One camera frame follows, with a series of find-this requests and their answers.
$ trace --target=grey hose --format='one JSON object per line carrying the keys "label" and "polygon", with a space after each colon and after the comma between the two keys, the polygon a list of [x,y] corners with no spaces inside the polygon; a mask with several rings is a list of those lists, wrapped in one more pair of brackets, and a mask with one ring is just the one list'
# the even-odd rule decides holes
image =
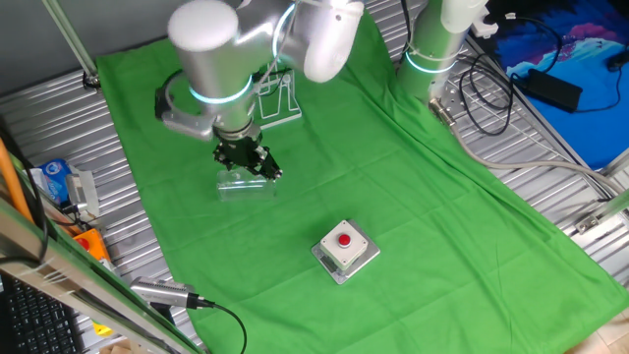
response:
{"label": "grey hose", "polygon": [[456,124],[452,125],[450,127],[450,131],[452,132],[452,134],[454,135],[454,137],[456,138],[456,140],[459,142],[459,144],[461,145],[461,148],[463,148],[463,150],[471,157],[473,158],[476,162],[489,167],[489,168],[495,168],[495,169],[518,169],[518,168],[533,168],[533,167],[540,167],[540,166],[551,166],[551,167],[562,167],[562,168],[567,168],[567,169],[571,169],[573,171],[577,171],[577,172],[581,172],[581,173],[585,173],[589,176],[591,176],[592,178],[604,183],[605,185],[609,186],[609,188],[611,188],[614,192],[616,192],[617,195],[620,195],[624,192],[624,190],[618,186],[616,183],[614,183],[613,181],[611,181],[609,178],[601,175],[598,172],[595,172],[589,168],[583,167],[583,166],[579,166],[578,164],[574,164],[571,162],[564,162],[564,161],[530,161],[530,162],[521,162],[521,163],[497,163],[497,162],[491,162],[491,161],[487,161],[485,159],[482,159],[480,157],[478,157],[476,154],[474,154],[470,148],[465,144],[465,142],[463,141],[463,137],[461,137],[461,133],[459,133],[459,130],[456,128]]}

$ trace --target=metal grating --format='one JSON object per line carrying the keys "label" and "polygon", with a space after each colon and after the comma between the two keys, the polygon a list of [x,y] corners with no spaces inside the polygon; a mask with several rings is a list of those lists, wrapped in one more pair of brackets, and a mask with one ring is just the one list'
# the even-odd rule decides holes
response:
{"label": "metal grating", "polygon": [[[411,19],[426,0],[409,1]],[[391,58],[399,59],[406,40],[406,27],[398,0],[369,1],[367,8],[386,41]],[[462,112],[458,81],[465,66],[457,64],[448,83],[444,102],[455,115],[465,141],[483,158],[501,162],[533,159],[568,159],[573,151],[551,128],[542,127],[521,103],[515,105],[511,126],[500,137],[481,135]],[[113,263],[127,282],[137,276],[170,279],[159,244],[144,212],[129,163],[114,130],[101,93],[84,90],[82,73],[60,77],[48,83],[0,98],[0,113],[18,143],[34,164],[63,157],[94,174],[100,201],[100,221],[105,226],[105,243]],[[464,80],[464,92],[477,120],[487,129],[503,124],[505,113],[475,102]],[[490,83],[480,84],[483,95],[499,101],[501,93]],[[629,229],[614,217],[584,235],[574,224],[597,209],[599,193],[581,175],[555,168],[492,171],[506,185],[535,207],[581,246],[618,281],[629,283]],[[618,183],[629,187],[629,167],[615,173]],[[173,311],[178,328],[200,344],[185,310]],[[100,338],[85,316],[77,318],[86,352],[97,352],[112,338]]]}
{"label": "metal grating", "polygon": [[[81,170],[91,170],[100,201],[100,222],[113,264],[125,281],[145,275],[168,279],[171,274],[148,223],[129,163],[101,93],[85,90],[83,73],[0,98],[0,113],[30,161],[37,165],[63,157]],[[173,311],[178,328],[196,344],[188,314]],[[85,316],[77,318],[86,352],[115,338],[101,338]]]}

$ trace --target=green cloth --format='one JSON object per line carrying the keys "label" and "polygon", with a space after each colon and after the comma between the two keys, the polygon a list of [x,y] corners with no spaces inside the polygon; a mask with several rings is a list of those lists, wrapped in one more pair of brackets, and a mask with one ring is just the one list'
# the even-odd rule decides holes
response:
{"label": "green cloth", "polygon": [[[561,353],[629,305],[627,291],[401,91],[373,22],[343,71],[297,78],[304,117],[264,132],[275,201],[222,203],[214,144],[153,117],[179,68],[167,41],[100,58],[103,91],[174,279],[236,314],[248,353]],[[337,285],[311,246],[352,218],[380,255]],[[215,354],[236,322],[189,311]]]}

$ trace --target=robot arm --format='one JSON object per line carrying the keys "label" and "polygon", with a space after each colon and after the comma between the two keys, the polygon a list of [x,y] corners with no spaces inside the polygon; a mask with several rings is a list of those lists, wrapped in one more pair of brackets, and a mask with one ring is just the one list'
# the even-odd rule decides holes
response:
{"label": "robot arm", "polygon": [[[156,93],[158,119],[172,130],[219,144],[214,158],[269,179],[282,171],[253,122],[252,73],[276,56],[323,83],[341,70],[363,14],[355,0],[248,0],[236,10],[219,0],[194,0],[173,13],[168,37],[202,107],[200,116],[176,109],[168,94],[174,76]],[[290,18],[295,16],[288,29]],[[280,44],[283,50],[279,53]]]}

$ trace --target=blue led ring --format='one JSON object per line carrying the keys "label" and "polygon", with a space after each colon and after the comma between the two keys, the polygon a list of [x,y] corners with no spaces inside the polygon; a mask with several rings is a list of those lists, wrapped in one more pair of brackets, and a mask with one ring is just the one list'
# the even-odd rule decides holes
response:
{"label": "blue led ring", "polygon": [[441,74],[441,73],[445,73],[446,71],[452,69],[452,67],[454,66],[454,64],[456,64],[456,61],[454,61],[452,63],[452,65],[450,65],[449,67],[445,68],[445,69],[439,69],[439,70],[431,70],[431,69],[426,69],[426,68],[422,68],[421,66],[415,64],[415,62],[413,61],[413,59],[411,59],[411,56],[409,55],[409,52],[406,52],[406,60],[409,61],[409,63],[417,70],[419,71],[423,71],[425,73],[429,73],[429,74]]}
{"label": "blue led ring", "polygon": [[238,98],[240,98],[243,94],[247,93],[247,91],[249,90],[249,88],[252,85],[252,82],[254,81],[254,77],[253,76],[249,76],[249,81],[247,82],[247,84],[245,85],[245,87],[243,89],[241,89],[238,93],[234,93],[228,97],[223,97],[223,98],[210,98],[210,97],[205,97],[204,95],[201,95],[199,93],[197,93],[193,88],[190,88],[190,93],[199,101],[203,102],[203,103],[209,103],[209,104],[223,104],[223,103],[228,103],[231,101],[234,101]]}

